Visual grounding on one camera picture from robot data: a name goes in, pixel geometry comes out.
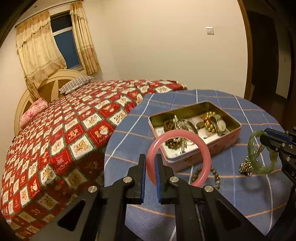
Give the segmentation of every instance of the pillow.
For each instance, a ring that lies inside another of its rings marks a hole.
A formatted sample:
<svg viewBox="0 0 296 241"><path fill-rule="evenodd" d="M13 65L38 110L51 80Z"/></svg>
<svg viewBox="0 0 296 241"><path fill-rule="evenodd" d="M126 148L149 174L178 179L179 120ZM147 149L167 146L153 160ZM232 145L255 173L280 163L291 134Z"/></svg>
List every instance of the pillow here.
<svg viewBox="0 0 296 241"><path fill-rule="evenodd" d="M68 83L64 84L60 89L59 92L61 94L64 94L66 91L78 86L79 84L86 82L88 80L94 80L94 77L92 76L88 76L88 75L84 75L81 76L79 78L73 79L71 81L69 81Z"/></svg>
<svg viewBox="0 0 296 241"><path fill-rule="evenodd" d="M29 123L31 123L34 116L41 111L48 108L48 103L45 99L39 98L36 100L30 108L20 118L20 129L24 129Z"/></svg>
<svg viewBox="0 0 296 241"><path fill-rule="evenodd" d="M68 91L66 91L66 92L65 92L65 95L71 93L71 92L74 91L74 90L77 90L77 89L80 88L81 86L84 86L84 85L88 84L88 83L91 82L91 81L92 81L92 80L87 80L87 81L85 81L85 82L83 82L83 83L81 83L81 84L79 84L79 85L77 85L77 86L74 86L73 88L71 88L71 89L69 89Z"/></svg>

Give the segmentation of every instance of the dark door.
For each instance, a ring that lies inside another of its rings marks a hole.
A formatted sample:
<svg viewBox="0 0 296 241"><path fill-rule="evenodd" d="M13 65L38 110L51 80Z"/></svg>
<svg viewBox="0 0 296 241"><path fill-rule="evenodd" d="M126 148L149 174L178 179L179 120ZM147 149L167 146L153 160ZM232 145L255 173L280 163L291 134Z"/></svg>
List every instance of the dark door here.
<svg viewBox="0 0 296 241"><path fill-rule="evenodd" d="M275 94L279 71L279 47L272 18L247 11L253 43L253 97Z"/></svg>

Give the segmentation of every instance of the pink tin box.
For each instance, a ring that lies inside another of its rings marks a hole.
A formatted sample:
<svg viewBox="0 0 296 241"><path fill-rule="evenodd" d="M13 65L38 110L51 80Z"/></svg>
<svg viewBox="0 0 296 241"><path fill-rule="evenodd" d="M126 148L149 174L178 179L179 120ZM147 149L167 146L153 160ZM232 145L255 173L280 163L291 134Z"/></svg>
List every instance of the pink tin box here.
<svg viewBox="0 0 296 241"><path fill-rule="evenodd" d="M203 101L197 104L151 115L148 118L148 123L154 136L158 137L164 133L164 121L173 119L174 115L176 115L178 119L187 119L195 126L197 122L202 121L202 116L209 111L215 111L219 114L225 121L227 128L227 131L223 136L216 133L210 137L206 137L204 136L206 130L200 129L198 131L198 135L207 144L211 156L214 156L237 142L241 130L241 123L213 103ZM169 149L164 143L160 146L160 150L164 164L171 167L174 172L202 161L200 150L195 144L187 144L187 148L183 154L180 153L181 148L177 150Z"/></svg>

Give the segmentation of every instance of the curtain rod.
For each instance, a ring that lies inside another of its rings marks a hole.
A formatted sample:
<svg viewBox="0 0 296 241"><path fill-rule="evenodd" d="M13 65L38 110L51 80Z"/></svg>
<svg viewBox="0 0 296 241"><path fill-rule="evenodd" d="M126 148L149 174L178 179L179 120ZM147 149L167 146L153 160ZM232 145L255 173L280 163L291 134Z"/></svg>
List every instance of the curtain rod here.
<svg viewBox="0 0 296 241"><path fill-rule="evenodd" d="M59 6L62 6L62 5L66 5L66 4L69 4L69 3L71 3L71 2L77 2L77 1L83 1L83 0L74 0L74 1L69 1L69 2L64 2L64 3L61 3L61 4L57 4L57 5L54 5L54 6L52 6L52 7L49 7L49 8L43 9L43 10L37 12L37 13L34 13L34 15L36 15L36 14L38 14L38 13L40 13L40 12L43 12L43 11L45 11L45 10L49 10L49 9L52 9L52 8L56 8L56 7L59 7ZM22 22L26 21L27 19L31 18L31 17L34 16L34 15L31 15L31 16L27 17L26 19L24 19L23 21L21 21L20 23L18 23L17 25L15 25L15 28L16 28L18 25L20 25Z"/></svg>

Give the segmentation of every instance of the window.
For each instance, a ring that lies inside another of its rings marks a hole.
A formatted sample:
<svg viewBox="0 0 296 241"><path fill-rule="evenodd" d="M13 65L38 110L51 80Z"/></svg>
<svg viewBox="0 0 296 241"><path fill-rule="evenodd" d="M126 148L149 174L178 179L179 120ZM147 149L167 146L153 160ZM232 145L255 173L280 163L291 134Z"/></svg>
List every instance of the window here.
<svg viewBox="0 0 296 241"><path fill-rule="evenodd" d="M67 68L78 71L83 70L74 42L69 12L51 17L51 27L57 46L67 63Z"/></svg>

